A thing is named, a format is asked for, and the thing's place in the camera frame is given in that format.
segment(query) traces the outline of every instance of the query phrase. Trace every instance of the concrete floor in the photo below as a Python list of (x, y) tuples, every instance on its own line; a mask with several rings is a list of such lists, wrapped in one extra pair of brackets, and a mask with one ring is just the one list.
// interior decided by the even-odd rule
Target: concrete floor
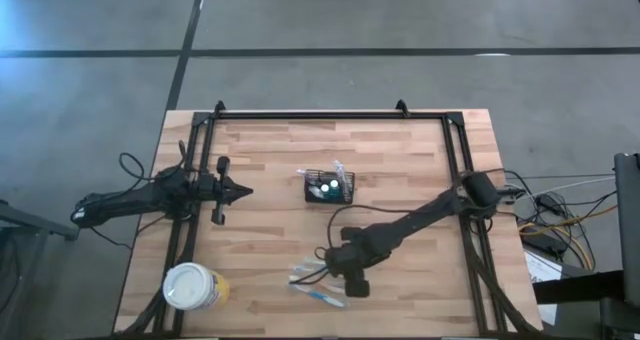
[[(179, 49), (192, 2), (0, 0), (0, 50)], [(202, 11), (194, 48), (640, 45), (636, 0), (205, 0)], [(150, 166), (176, 62), (0, 59), (0, 198), (68, 223), (88, 192), (128, 186), (117, 155)], [(507, 168), (600, 174), (616, 152), (640, 150), (638, 68), (640, 56), (191, 59), (178, 108), (486, 107)], [(131, 242), (131, 220), (103, 230)], [(615, 213), (586, 225), (597, 269), (619, 269)], [(127, 250), (83, 232), (52, 238), (45, 257), (24, 338), (107, 334)]]

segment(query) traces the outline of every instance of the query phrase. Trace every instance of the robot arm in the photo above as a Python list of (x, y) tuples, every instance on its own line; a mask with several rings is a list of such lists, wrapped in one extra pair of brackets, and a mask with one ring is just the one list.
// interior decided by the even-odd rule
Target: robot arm
[(159, 172), (152, 181), (139, 189), (106, 194), (89, 194), (76, 204), (71, 221), (80, 228), (104, 224), (111, 218), (162, 211), (168, 219), (183, 220), (195, 215), (197, 203), (216, 201), (212, 221), (224, 224), (222, 206), (253, 193), (226, 176), (229, 158), (218, 159), (219, 179), (209, 173), (190, 180), (179, 166)]
[(345, 227), (340, 231), (340, 247), (325, 253), (327, 270), (333, 276), (345, 278), (345, 292), (351, 297), (369, 296), (369, 283), (364, 269), (391, 256), (402, 241), (425, 227), (455, 214), (466, 213), (480, 219), (493, 215), (500, 200), (498, 191), (485, 173), (472, 173), (462, 180), (466, 197), (453, 187), (434, 201), (391, 223), (373, 224), (364, 229)]

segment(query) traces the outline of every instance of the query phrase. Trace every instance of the bottle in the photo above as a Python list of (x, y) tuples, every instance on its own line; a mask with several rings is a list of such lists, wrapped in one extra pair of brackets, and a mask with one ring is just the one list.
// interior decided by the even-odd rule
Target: bottle
[(329, 185), (322, 184), (322, 186), (320, 186), (320, 191), (322, 191), (323, 197), (329, 197)]
[(340, 183), (338, 180), (331, 180), (329, 183), (329, 196), (336, 199), (340, 197)]

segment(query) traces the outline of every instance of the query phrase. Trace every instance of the wire basket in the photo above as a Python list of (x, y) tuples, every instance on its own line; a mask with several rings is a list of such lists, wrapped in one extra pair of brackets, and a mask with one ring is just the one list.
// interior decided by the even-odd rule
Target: wire basket
[(304, 176), (304, 199), (306, 202), (322, 204), (351, 204), (355, 192), (356, 174), (345, 172), (346, 183), (333, 171), (306, 170)]

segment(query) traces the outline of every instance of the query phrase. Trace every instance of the wooden table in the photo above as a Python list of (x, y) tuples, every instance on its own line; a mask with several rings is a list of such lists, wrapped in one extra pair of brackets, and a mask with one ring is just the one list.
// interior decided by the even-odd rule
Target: wooden table
[[(502, 167), (489, 112), (463, 112), (476, 170)], [(177, 143), (187, 142), (192, 114), (167, 113), (154, 171), (180, 160)], [(336, 208), (305, 203), (303, 178), (296, 170), (331, 170), (331, 161), (339, 159), (357, 175), (354, 203), (415, 209), (450, 186), (438, 121), (218, 121), (211, 169), (221, 155), (231, 159), (233, 180), (255, 192), (225, 208), (225, 226), (209, 221), (213, 204), (203, 206), (194, 261), (223, 274), (232, 289), (223, 308), (187, 312), (183, 336), (476, 334), (457, 217), (416, 233), (390, 259), (366, 270), (371, 296), (351, 299), (346, 310), (286, 284), (293, 265), (313, 256), (316, 246), (326, 246), (327, 222)], [(457, 158), (462, 161), (459, 151)], [(491, 177), (496, 185), (504, 182), (502, 173)], [(157, 216), (144, 216), (141, 226)], [(348, 210), (336, 218), (332, 232), (339, 239), (343, 226), (398, 217)], [(116, 330), (129, 325), (158, 289), (170, 227), (169, 221), (160, 222), (137, 239)], [(496, 216), (489, 237), (501, 287), (527, 320), (541, 327), (515, 222)], [(484, 299), (492, 319), (486, 291)]]

